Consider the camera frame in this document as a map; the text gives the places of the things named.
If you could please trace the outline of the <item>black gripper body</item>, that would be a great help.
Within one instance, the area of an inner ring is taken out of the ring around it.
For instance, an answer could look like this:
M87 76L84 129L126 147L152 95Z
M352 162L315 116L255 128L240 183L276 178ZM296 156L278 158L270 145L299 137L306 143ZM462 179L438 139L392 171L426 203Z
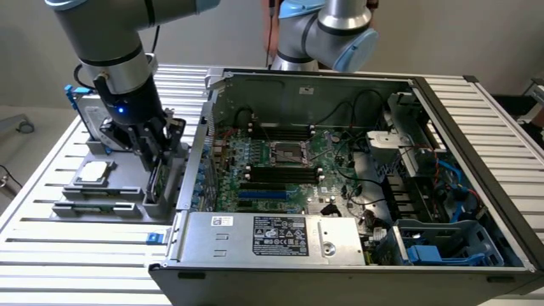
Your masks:
M114 94L110 91L103 75L95 78L94 84L112 121L118 125L150 125L158 131L166 127L166 114L152 75L139 88L126 94Z

